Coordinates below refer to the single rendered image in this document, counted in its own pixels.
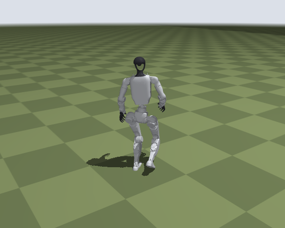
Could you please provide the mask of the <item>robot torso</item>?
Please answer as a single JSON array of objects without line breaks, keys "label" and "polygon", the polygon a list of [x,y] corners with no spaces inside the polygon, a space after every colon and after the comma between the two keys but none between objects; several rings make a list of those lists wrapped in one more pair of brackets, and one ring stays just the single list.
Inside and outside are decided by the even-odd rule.
[{"label": "robot torso", "polygon": [[[146,74],[144,74],[146,75]],[[146,105],[149,103],[152,95],[152,83],[147,73],[146,76],[130,78],[130,88],[132,99],[136,105],[139,105],[137,110],[134,112],[134,122],[146,124],[146,118],[148,112],[146,111]]]}]

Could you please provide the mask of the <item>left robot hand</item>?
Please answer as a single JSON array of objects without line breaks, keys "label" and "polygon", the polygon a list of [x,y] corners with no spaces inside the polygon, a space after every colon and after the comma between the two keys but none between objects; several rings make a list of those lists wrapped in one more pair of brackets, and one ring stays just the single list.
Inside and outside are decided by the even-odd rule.
[{"label": "left robot hand", "polygon": [[[126,113],[125,113],[125,114],[126,114]],[[123,114],[122,112],[120,112],[120,121],[121,121],[121,122],[122,122],[122,121],[124,122],[124,120],[125,120],[123,117],[125,118],[124,114]],[[122,122],[122,123],[123,123],[123,122]]]}]

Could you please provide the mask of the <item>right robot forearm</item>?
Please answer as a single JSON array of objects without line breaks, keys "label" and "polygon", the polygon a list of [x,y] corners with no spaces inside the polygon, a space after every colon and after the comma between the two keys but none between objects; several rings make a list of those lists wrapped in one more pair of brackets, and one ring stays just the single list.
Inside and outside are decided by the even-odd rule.
[{"label": "right robot forearm", "polygon": [[166,99],[160,101],[159,102],[159,107],[162,108],[163,106],[165,106],[165,102],[166,102]]}]

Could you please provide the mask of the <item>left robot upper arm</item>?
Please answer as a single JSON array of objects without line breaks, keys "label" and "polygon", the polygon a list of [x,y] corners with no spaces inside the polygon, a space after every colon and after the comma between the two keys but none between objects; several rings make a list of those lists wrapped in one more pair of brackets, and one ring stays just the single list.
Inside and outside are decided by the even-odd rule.
[{"label": "left robot upper arm", "polygon": [[120,89],[120,94],[118,97],[118,101],[124,103],[126,101],[126,97],[124,96],[127,91],[127,86],[130,84],[130,77],[125,78],[122,82],[122,86]]}]

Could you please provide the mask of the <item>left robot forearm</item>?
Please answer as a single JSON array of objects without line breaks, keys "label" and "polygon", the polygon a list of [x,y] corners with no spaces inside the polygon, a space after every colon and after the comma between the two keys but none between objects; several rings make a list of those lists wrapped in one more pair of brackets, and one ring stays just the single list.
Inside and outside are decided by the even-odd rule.
[{"label": "left robot forearm", "polygon": [[126,110],[125,110],[124,103],[118,101],[118,105],[119,105],[119,111],[125,114]]}]

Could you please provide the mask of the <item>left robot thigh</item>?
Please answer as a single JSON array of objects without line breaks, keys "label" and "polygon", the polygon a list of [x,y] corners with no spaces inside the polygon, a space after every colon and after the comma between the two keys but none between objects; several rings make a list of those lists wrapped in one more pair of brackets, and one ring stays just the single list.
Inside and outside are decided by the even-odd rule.
[{"label": "left robot thigh", "polygon": [[143,137],[141,135],[141,130],[138,122],[134,122],[134,112],[128,112],[125,118],[125,121],[129,124],[131,127],[134,135],[136,136],[135,141],[136,143],[142,143]]}]

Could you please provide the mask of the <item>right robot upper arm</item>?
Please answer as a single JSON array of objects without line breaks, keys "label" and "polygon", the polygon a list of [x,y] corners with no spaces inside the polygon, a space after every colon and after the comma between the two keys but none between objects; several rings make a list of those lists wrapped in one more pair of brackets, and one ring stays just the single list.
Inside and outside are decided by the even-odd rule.
[{"label": "right robot upper arm", "polygon": [[166,96],[165,96],[165,94],[164,94],[164,92],[163,92],[163,88],[162,88],[162,86],[161,86],[161,84],[160,84],[160,82],[159,82],[159,79],[157,78],[157,77],[155,77],[155,76],[149,76],[149,78],[150,78],[150,82],[152,83],[152,84],[154,84],[155,86],[155,89],[156,89],[156,91],[158,92],[158,99],[160,100],[160,101],[162,101],[162,100],[164,100],[164,99],[166,99]]}]

